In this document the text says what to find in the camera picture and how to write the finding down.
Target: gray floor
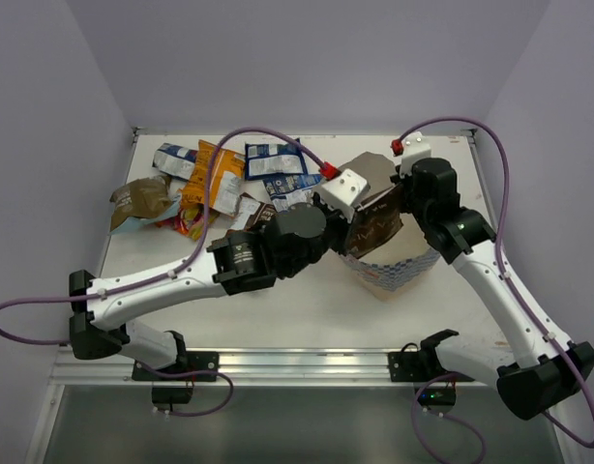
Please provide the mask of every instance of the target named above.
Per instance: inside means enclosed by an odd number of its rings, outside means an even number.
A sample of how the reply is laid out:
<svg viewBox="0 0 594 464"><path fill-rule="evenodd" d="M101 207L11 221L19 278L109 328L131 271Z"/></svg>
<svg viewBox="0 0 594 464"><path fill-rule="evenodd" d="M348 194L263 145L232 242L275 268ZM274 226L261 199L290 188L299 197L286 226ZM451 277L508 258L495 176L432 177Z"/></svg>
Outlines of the gray floor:
<svg viewBox="0 0 594 464"><path fill-rule="evenodd" d="M221 400L199 389L187 409ZM409 419L410 389L240 388L225 410L165 421L144 387L67 387L45 463L423 463ZM488 463L562 463L542 418L516 419L487 389L460 390L454 414L475 425ZM423 417L432 445L469 462L479 442L457 425Z"/></svg>

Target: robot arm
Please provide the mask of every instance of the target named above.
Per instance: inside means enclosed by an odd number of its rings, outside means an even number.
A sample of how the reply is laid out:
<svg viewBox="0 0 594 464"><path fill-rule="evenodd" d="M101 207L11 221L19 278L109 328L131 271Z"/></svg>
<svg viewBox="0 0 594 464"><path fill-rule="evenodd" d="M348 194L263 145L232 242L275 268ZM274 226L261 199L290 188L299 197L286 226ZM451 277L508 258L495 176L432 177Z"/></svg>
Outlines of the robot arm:
<svg viewBox="0 0 594 464"><path fill-rule="evenodd" d="M457 174L445 159L431 158L419 132L405 140L401 164L393 179L401 184L404 212L412 214L427 242L452 265L485 303L510 343L514 356L444 331L422 341L412 368L422 377L441 371L460 372L497 388L509 409L530 419L578 391L570 369L549 343L556 338L586 378L594 365L589 343L579 345L553 323L506 264L524 298L549 328L542 337L506 286L496 266L495 233L476 211L460 205ZM156 369L188 370L185 341L178 333L161 333L137 317L163 307L268 288L277 278L293 277L316 263L328 250L344 254L359 202L368 192L365 179L348 169L315 188L314 204L299 204L268 223L215 241L192 265L175 274L184 261L116 278L93 278L86 272L70 276L71 295L101 298L74 303L70 340L79 359L119 353ZM114 296L109 290L148 276L170 278Z"/></svg>

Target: gray wall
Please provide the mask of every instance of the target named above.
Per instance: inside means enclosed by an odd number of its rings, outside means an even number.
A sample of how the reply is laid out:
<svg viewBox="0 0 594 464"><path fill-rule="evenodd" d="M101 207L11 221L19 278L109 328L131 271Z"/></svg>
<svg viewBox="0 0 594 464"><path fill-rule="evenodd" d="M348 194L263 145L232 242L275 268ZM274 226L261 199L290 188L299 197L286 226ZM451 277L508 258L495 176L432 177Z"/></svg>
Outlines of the gray wall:
<svg viewBox="0 0 594 464"><path fill-rule="evenodd" d="M510 156L512 262L573 339L594 345L594 0L551 2L487 121ZM481 145L498 202L500 162ZM582 396L566 406L590 438Z"/></svg>
<svg viewBox="0 0 594 464"><path fill-rule="evenodd" d="M399 131L485 117L548 0L68 0L132 125Z"/></svg>
<svg viewBox="0 0 594 464"><path fill-rule="evenodd" d="M97 267L130 138L69 7L0 1L0 302L66 295L70 271ZM66 337L66 314L27 306L0 321ZM24 458L54 354L0 338L0 463Z"/></svg>

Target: red connector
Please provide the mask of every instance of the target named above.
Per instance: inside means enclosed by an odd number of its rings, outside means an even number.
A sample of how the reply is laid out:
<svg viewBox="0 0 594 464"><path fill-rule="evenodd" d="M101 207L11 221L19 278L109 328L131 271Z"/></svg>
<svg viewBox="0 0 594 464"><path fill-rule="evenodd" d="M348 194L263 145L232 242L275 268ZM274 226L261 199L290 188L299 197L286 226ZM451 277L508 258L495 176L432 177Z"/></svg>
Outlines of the red connector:
<svg viewBox="0 0 594 464"><path fill-rule="evenodd" d="M395 157L399 157L404 152L404 147L402 147L402 142L399 138L392 140L392 151Z"/></svg>
<svg viewBox="0 0 594 464"><path fill-rule="evenodd" d="M323 164L323 167L321 167L318 172L321 173L321 175L327 179L328 181L331 181L333 178L335 178L340 171L338 170L338 168L332 164L330 164L329 162L325 161L325 163Z"/></svg>

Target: tabletop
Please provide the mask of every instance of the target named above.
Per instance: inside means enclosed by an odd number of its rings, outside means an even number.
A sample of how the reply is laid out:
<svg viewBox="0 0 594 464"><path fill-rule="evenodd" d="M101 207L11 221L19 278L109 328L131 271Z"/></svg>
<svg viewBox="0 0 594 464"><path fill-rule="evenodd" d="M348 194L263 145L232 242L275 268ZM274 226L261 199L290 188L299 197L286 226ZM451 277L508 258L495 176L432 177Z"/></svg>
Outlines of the tabletop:
<svg viewBox="0 0 594 464"><path fill-rule="evenodd" d="M363 152L391 158L392 135L299 135L301 142L334 165ZM128 182L157 175L155 151L163 143L196 149L198 140L212 143L219 135L141 135L136 142ZM245 135L226 148L243 153L245 143L271 143L269 136ZM487 205L465 137L429 137L432 154L451 162L458 172L463 206L488 218ZM309 163L310 172L316 172ZM173 182L177 190L183 183ZM243 190L270 202L262 182L244 182ZM221 217L207 242L225 233L230 221ZM102 276L123 276L189 255L194 241L167 228L149 226L110 238ZM273 288L215 300L199 300L164 308L141 317L161 331L181 333L190 347L200 348L394 348L420 341L444 329L481 338L505 340L468 283L439 259L405 292L389 301L375 298L333 252L292 279Z"/></svg>

